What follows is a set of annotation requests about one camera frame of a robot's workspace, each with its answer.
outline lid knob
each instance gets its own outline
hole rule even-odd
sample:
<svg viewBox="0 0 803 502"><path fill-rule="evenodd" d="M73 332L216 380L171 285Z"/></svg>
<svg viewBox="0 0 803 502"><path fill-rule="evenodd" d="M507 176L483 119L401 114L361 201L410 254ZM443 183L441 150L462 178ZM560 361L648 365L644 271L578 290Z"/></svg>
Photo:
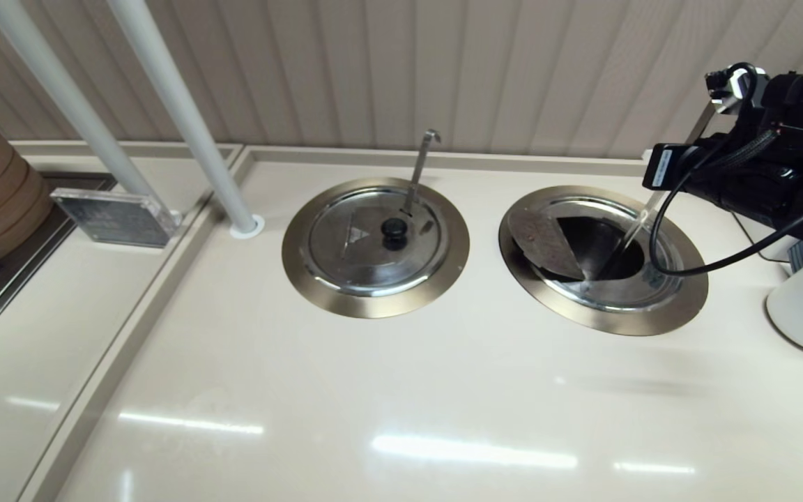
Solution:
<svg viewBox="0 0 803 502"><path fill-rule="evenodd" d="M400 251L408 245L408 223L401 218L389 218L382 225L383 247L389 251Z"/></svg>

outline brass rim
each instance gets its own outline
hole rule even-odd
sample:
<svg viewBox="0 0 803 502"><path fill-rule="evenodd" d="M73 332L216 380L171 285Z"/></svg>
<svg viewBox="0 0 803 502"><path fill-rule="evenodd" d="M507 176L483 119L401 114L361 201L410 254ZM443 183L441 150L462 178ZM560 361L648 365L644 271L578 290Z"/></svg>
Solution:
<svg viewBox="0 0 803 502"><path fill-rule="evenodd" d="M554 200L561 197L586 196L598 197L611 200L621 204L635 213L643 206L636 200L625 197L622 194L602 190L593 187L551 187L532 192L522 197L513 208L518 206L528 206L539 200ZM552 289L544 283L532 269L531 264L523 256L522 251L517 247L507 228L507 214L504 214L500 221L498 238L500 243L500 253L503 255L507 269L513 274L522 287L528 291L536 300L547 306L557 314L566 317L571 321L578 322L595 330L606 331L629 336L650 336L676 330L683 324L691 321L692 318L701 311L708 296L708 276L705 274L684 277L678 292L657 306L643 312L609 312L581 305L576 301L566 298L560 292ZM663 220L661 232L667 242L672 247L678 249L678 254L682 260L682 266L693 268L703 266L704 261L698 253L695 245L689 240L685 233L674 225L670 220Z"/></svg>
<svg viewBox="0 0 803 502"><path fill-rule="evenodd" d="M401 293L388 296L353 296L335 291L318 282L305 266L300 247L305 244L310 225L325 206L350 191L370 187L407 188L407 180L399 178L364 178L348 181L329 188L310 200L296 213L287 227L281 247L290 283L303 295L303 298L328 312L363 319L378 319L393 315L407 314L427 305L446 292L458 279L466 258L469 256L469 233L463 216L452 203L431 188L420 185L418 196L431 207L443 214L448 226L449 248L443 263L427 280Z"/></svg>

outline robotic arm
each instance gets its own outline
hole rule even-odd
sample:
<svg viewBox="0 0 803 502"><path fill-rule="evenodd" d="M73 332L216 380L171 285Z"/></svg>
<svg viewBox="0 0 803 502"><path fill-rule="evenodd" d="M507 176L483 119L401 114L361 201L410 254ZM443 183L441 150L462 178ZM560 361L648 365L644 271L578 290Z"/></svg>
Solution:
<svg viewBox="0 0 803 502"><path fill-rule="evenodd" d="M729 133L653 148L643 187L671 194L659 211L651 242L680 190L778 232L759 242L760 248L692 271L668 271L653 259L657 268L672 275L717 270L784 235L803 241L803 75L788 73L769 79L751 64L739 63L706 75L705 83L717 111L739 118ZM654 254L655 245L651 245L650 257Z"/></svg>

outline beige wall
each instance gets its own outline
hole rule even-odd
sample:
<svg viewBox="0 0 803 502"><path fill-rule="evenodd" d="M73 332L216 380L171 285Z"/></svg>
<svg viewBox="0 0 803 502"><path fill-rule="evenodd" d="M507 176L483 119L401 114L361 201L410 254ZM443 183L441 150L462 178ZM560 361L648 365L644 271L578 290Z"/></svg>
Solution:
<svg viewBox="0 0 803 502"><path fill-rule="evenodd" d="M803 0L148 0L219 140L639 156L702 74L803 70ZM121 139L178 139L105 0L26 0ZM0 34L0 130L76 133Z"/></svg>

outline glossy countertop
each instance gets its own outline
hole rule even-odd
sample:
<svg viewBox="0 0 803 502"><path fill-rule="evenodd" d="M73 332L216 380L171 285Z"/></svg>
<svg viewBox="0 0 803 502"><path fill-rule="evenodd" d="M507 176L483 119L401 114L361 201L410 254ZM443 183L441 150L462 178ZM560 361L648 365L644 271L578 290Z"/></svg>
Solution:
<svg viewBox="0 0 803 502"><path fill-rule="evenodd" d="M188 213L203 202L209 185L187 147L133 145L127 152L166 204ZM39 171L106 171L76 141L15 146ZM239 146L224 146L222 152L233 161ZM74 231L4 309L0 501L18 498L73 400L172 248L100 244Z"/></svg>
<svg viewBox="0 0 803 502"><path fill-rule="evenodd" d="M264 233L213 232L59 499L803 500L803 352L763 306L783 269L752 257L711 274L672 333L574 324L507 272L500 217L549 185L648 194L636 177L515 168L427 166L468 225L468 263L432 304L360 320L291 286L284 230L332 185L411 170L256 163L243 194ZM695 197L669 218L706 261L748 244Z"/></svg>

